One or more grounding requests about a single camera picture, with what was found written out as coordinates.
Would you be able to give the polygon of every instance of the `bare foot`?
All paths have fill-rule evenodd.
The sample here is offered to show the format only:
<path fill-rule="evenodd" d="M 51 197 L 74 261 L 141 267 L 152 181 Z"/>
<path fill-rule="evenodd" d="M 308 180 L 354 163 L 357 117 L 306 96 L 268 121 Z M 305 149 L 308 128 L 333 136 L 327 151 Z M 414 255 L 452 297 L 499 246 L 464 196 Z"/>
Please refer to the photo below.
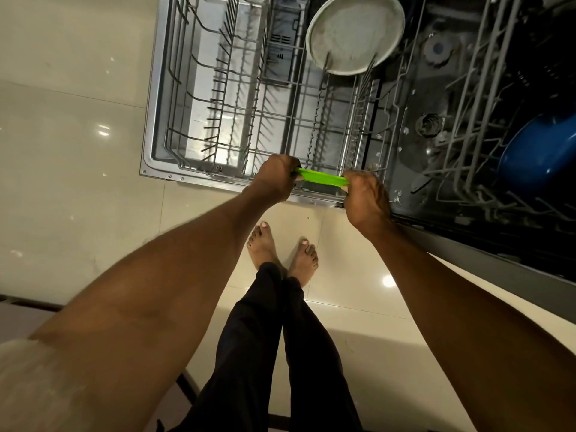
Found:
<path fill-rule="evenodd" d="M 303 239 L 298 245 L 294 259 L 292 259 L 287 277 L 295 277 L 300 282 L 300 286 L 304 288 L 306 283 L 312 279 L 317 268 L 316 247 L 310 244 L 307 239 Z"/>
<path fill-rule="evenodd" d="M 246 247 L 257 270 L 260 269 L 260 266 L 264 262 L 272 262 L 280 268 L 282 277 L 284 277 L 286 268 L 284 268 L 278 260 L 276 245 L 274 244 L 274 238 L 272 238 L 272 231 L 268 223 L 262 222 L 259 226 L 254 227 L 254 231 L 252 235 L 250 235 Z"/>

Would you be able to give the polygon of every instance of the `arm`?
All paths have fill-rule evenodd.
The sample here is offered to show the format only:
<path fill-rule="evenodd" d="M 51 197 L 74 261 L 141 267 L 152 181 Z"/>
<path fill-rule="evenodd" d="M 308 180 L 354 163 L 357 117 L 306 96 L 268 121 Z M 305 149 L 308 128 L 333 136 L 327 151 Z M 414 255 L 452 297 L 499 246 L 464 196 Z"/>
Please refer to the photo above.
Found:
<path fill-rule="evenodd" d="M 349 221 L 374 245 L 478 431 L 576 425 L 576 356 L 411 242 L 374 175 L 347 172 Z"/>
<path fill-rule="evenodd" d="M 103 430 L 142 430 L 202 340 L 258 218 L 297 159 L 271 156 L 234 199 L 126 256 L 33 335 L 85 386 Z"/>

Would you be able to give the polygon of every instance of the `blue bowl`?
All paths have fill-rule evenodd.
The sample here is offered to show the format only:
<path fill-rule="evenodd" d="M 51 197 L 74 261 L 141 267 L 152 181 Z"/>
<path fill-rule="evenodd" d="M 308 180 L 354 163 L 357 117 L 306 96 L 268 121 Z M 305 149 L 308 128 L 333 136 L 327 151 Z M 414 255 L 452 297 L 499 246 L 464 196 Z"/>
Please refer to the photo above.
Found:
<path fill-rule="evenodd" d="M 498 176 L 513 191 L 537 196 L 576 158 L 576 112 L 538 115 L 512 138 Z"/>

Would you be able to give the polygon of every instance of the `green plastic object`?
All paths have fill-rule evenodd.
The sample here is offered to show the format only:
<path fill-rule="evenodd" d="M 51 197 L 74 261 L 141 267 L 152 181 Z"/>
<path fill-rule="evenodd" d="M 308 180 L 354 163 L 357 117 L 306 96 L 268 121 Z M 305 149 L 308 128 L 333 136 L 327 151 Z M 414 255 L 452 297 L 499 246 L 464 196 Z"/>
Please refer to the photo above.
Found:
<path fill-rule="evenodd" d="M 308 182 L 320 183 L 322 185 L 331 185 L 333 187 L 343 187 L 348 184 L 348 181 L 344 177 L 340 177 L 338 175 L 321 173 L 320 171 L 306 170 L 304 168 L 295 168 L 294 171 L 300 174 L 304 180 Z"/>

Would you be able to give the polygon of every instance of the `trouser leg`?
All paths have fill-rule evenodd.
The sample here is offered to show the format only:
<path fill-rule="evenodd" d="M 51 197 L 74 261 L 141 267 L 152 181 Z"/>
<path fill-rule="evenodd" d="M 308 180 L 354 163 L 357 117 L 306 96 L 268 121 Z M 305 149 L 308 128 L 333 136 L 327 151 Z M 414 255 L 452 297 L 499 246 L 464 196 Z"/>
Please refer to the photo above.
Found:
<path fill-rule="evenodd" d="M 262 264 L 220 335 L 212 377 L 174 431 L 267 431 L 281 322 L 282 278 Z"/>
<path fill-rule="evenodd" d="M 290 430 L 361 431 L 332 338 L 304 301 L 298 280 L 288 278 L 283 286 L 282 324 L 292 387 Z"/>

